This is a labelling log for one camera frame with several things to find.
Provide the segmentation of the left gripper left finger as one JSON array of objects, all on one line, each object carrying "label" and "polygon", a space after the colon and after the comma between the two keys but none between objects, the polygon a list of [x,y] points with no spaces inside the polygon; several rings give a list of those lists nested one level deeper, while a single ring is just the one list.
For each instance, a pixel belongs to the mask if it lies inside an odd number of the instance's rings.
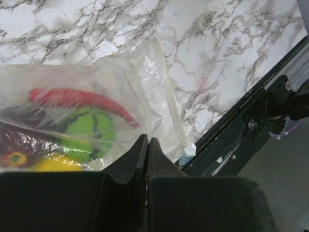
[{"label": "left gripper left finger", "polygon": [[144,226],[148,139],[100,172],[4,172],[3,232],[138,232]]}]

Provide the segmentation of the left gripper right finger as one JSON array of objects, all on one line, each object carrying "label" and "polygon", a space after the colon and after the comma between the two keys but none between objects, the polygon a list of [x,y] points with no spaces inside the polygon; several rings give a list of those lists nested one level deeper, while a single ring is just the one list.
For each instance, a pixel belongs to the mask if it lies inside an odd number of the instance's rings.
[{"label": "left gripper right finger", "polygon": [[189,177],[153,138],[148,151],[148,231],[275,232],[260,185],[237,176]]}]

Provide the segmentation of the yellow lemon toy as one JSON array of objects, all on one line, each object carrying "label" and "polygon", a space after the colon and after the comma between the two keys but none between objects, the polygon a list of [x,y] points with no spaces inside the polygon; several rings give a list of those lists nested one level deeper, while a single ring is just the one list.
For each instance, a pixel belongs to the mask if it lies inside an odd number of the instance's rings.
[{"label": "yellow lemon toy", "polygon": [[84,169],[80,163],[67,156],[55,155],[41,159],[29,170],[34,172],[80,172]]}]

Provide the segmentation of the green watermelon toy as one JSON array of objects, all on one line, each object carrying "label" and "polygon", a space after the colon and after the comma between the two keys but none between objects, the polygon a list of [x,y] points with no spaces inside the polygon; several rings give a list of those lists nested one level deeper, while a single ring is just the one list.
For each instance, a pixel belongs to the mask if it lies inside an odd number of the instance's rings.
[{"label": "green watermelon toy", "polygon": [[68,157],[86,163],[106,155],[115,141],[114,122],[103,110],[82,107],[68,116],[60,126],[66,136],[61,145]]}]

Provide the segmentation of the clear zip top bag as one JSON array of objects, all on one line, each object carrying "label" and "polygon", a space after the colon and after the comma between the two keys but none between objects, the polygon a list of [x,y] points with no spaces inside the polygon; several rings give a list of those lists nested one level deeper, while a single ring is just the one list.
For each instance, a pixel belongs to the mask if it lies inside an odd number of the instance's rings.
[{"label": "clear zip top bag", "polygon": [[0,170],[101,171],[141,135],[172,162],[196,155],[159,40],[85,64],[0,67]]}]

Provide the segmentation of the purple mangosteen toy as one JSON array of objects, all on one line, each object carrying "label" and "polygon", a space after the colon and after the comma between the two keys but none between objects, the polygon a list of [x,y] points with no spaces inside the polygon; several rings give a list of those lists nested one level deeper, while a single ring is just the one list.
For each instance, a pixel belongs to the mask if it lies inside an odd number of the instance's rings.
[{"label": "purple mangosteen toy", "polygon": [[0,111],[0,166],[28,168],[43,157],[61,151],[56,130],[40,108],[7,107]]}]

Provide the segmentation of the red chili pepper toy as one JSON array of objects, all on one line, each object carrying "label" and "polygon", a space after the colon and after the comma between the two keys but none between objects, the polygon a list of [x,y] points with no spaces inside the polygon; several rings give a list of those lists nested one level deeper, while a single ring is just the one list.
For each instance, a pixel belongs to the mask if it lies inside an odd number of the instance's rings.
[{"label": "red chili pepper toy", "polygon": [[131,114],[115,101],[93,92],[70,88],[35,88],[29,92],[30,102],[40,106],[54,107],[84,107],[93,106],[100,110],[113,113],[137,129],[139,123]]}]

